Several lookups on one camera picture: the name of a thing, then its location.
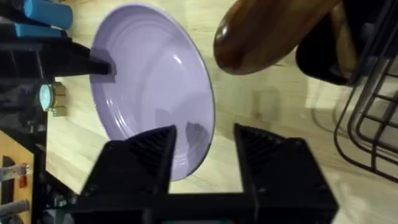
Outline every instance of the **lavender plate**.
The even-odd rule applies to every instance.
[[[109,138],[175,124],[172,180],[192,174],[209,150],[215,106],[205,64],[187,33],[158,9],[128,4],[102,22],[91,57],[113,67],[109,76],[90,75]]]

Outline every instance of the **plate rim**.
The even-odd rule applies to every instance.
[[[189,36],[188,32],[170,15],[168,15],[165,11],[163,11],[162,9],[152,6],[150,4],[147,3],[137,3],[137,2],[132,2],[132,3],[127,3],[127,4],[122,4],[116,8],[114,8],[113,10],[111,10],[109,13],[107,13],[107,15],[104,17],[104,19],[101,21],[101,24],[98,26],[96,33],[93,37],[92,43],[91,43],[91,47],[90,49],[92,50],[94,43],[97,39],[97,36],[101,30],[101,28],[103,28],[107,18],[111,17],[113,14],[117,13],[119,10],[127,8],[127,7],[144,7],[147,9],[150,9],[158,14],[160,14],[161,16],[164,16],[169,22],[171,22],[176,28],[178,28],[178,30],[181,32],[181,34],[188,40],[189,44],[191,45],[191,47],[193,47],[193,49],[195,49],[195,52],[197,53],[197,56],[199,58],[199,62],[200,65],[204,68],[205,73],[207,74],[207,78],[208,78],[208,83],[209,83],[209,87],[210,87],[210,91],[211,91],[211,99],[213,102],[213,129],[211,130],[210,133],[210,140],[209,140],[209,144],[206,148],[205,154],[203,155],[203,157],[201,158],[201,160],[198,162],[198,164],[195,166],[194,169],[190,170],[189,172],[187,172],[187,174],[184,177],[181,178],[177,178],[177,179],[172,179],[172,172],[173,172],[173,165],[171,167],[171,174],[170,174],[170,181],[178,181],[178,180],[183,180],[187,177],[189,177],[190,175],[192,175],[194,172],[196,172],[198,170],[198,168],[203,164],[203,162],[205,161],[205,159],[207,158],[207,155],[210,151],[210,147],[211,144],[213,143],[214,140],[214,135],[215,135],[215,129],[216,129],[216,102],[215,102],[215,93],[214,93],[214,88],[213,88],[213,83],[210,77],[210,73],[209,70],[207,69],[206,63],[203,59],[203,56],[201,55],[198,47],[196,46],[196,44],[194,43],[194,41],[192,40],[192,38]],[[92,78],[93,75],[89,74],[89,78],[90,78],[90,90],[91,90],[91,97],[93,99],[93,103],[96,109],[96,114],[98,115],[99,121],[101,122],[102,127],[105,130],[106,133],[106,137],[112,141],[112,139],[109,137],[109,133],[106,130],[105,126],[104,126],[104,119],[101,117],[100,113],[98,112],[98,105],[97,105],[97,100],[95,99],[95,95],[93,94],[93,82],[92,82]]]

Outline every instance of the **blue handle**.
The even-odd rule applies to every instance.
[[[33,26],[27,24],[15,24],[15,30],[18,37],[62,37],[62,33],[58,29],[50,27]]]
[[[26,0],[24,12],[30,19],[61,29],[69,29],[73,22],[71,7],[55,2]]]

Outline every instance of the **wooden board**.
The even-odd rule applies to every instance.
[[[10,157],[16,164],[28,164],[33,169],[34,155],[18,142],[14,141],[7,134],[0,131],[0,156]],[[32,205],[33,178],[32,175],[27,176],[27,187],[20,189],[18,180],[14,180],[14,201],[28,200],[29,206]],[[24,224],[30,224],[31,212],[26,211],[19,214]]]
[[[105,15],[126,0],[66,1],[73,8],[69,31],[74,41],[90,46]],[[219,22],[234,0],[140,0],[157,6],[187,30],[208,68],[216,100],[216,128],[204,163],[190,177],[172,182],[170,192],[240,192],[233,124],[254,126],[286,137],[307,140],[341,206],[339,224],[397,223],[398,185],[347,163],[332,132],[350,88],[306,77],[295,66],[294,52],[276,66],[250,76],[231,76],[216,65],[213,41]],[[80,192],[103,143],[87,76],[59,79],[68,88],[69,116],[49,116],[47,170]],[[341,145],[355,150],[348,140]]]

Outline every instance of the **dish rack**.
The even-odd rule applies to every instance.
[[[385,1],[371,30],[334,142],[346,161],[398,182],[398,1]]]

